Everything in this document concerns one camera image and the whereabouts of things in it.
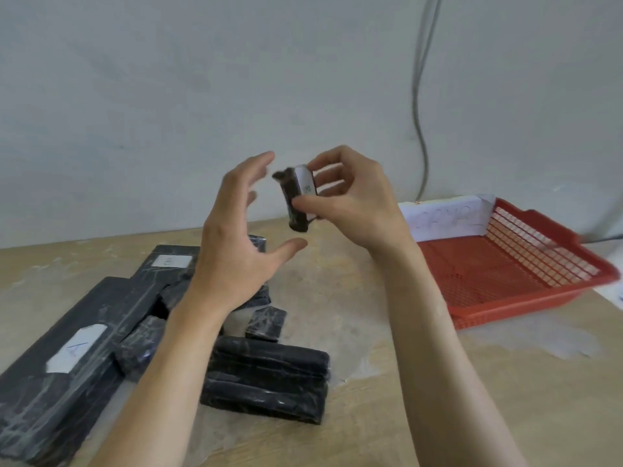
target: red plastic basket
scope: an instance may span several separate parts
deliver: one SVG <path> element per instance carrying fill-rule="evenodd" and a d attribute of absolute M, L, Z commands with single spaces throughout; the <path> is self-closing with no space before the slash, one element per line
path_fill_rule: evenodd
<path fill-rule="evenodd" d="M 420 247 L 457 329 L 563 305 L 619 278 L 573 231 L 501 198 L 486 235 Z"/>

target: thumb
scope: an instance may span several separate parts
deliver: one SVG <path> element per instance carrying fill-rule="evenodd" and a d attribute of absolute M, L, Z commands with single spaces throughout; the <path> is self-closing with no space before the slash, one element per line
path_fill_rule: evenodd
<path fill-rule="evenodd" d="M 274 262 L 275 271 L 292 259 L 297 252 L 307 247 L 307 241 L 303 238 L 294 238 L 281 244 L 277 249 L 269 252 L 271 260 Z"/>
<path fill-rule="evenodd" d="M 331 220 L 335 214 L 335 197 L 319 197 L 317 195 L 299 195 L 292 200 L 292 206 L 304 213 Z"/>

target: wall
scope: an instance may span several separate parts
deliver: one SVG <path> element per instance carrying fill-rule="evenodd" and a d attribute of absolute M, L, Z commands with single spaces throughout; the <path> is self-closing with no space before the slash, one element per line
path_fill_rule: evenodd
<path fill-rule="evenodd" d="M 197 227 L 220 178 L 347 143 L 400 200 L 424 0 L 0 0 L 0 247 Z M 622 193 L 623 0 L 444 0 L 426 197 L 591 232 Z M 285 214 L 265 180 L 249 218 Z M 623 223 L 608 232 L 621 232 Z"/>

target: cable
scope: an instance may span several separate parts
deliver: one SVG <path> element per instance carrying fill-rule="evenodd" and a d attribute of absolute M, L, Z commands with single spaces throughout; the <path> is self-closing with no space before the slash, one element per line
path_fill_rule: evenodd
<path fill-rule="evenodd" d="M 424 140 L 424 134 L 422 133 L 422 126 L 420 125 L 420 113 L 419 113 L 419 94 L 420 94 L 420 80 L 422 73 L 424 72 L 424 66 L 426 65 L 426 58 L 428 57 L 429 50 L 431 49 L 432 36 L 435 33 L 435 26 L 437 25 L 437 19 L 439 18 L 439 10 L 441 7 L 441 0 L 436 0 L 434 11 L 432 14 L 432 21 L 428 30 L 428 36 L 424 41 L 424 32 L 428 25 L 428 18 L 432 9 L 432 0 L 426 0 L 424 4 L 424 10 L 422 10 L 422 19 L 420 20 L 420 29 L 417 34 L 416 41 L 416 58 L 413 64 L 413 78 L 411 82 L 411 115 L 413 116 L 413 126 L 416 128 L 417 139 L 420 142 L 422 149 L 422 157 L 424 159 L 424 171 L 422 172 L 422 184 L 417 192 L 416 201 L 422 198 L 426 184 L 429 177 L 429 155 L 426 141 Z"/>

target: wooden table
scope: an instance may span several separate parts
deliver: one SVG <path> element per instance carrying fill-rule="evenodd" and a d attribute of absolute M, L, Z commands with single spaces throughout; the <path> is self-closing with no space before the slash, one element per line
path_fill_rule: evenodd
<path fill-rule="evenodd" d="M 249 232 L 266 236 L 269 248 L 293 235 L 284 220 L 252 223 Z M 130 276 L 159 243 L 198 245 L 200 237 L 200 230 L 184 230 L 0 250 L 0 370 L 104 276 Z M 370 259 L 328 223 L 317 223 L 307 237 L 310 246 L 270 289 L 289 312 L 287 344 L 333 348 L 334 374 L 343 380 L 330 391 L 323 425 L 199 407 L 187 465 L 417 464 Z M 592 291 L 550 313 L 596 337 L 601 354 L 564 360 L 536 347 L 509 351 L 460 337 L 532 466 L 619 466 L 623 313 Z M 351 345 L 340 345 L 346 334 Z M 88 463 L 132 388 L 124 382 L 73 466 Z"/>

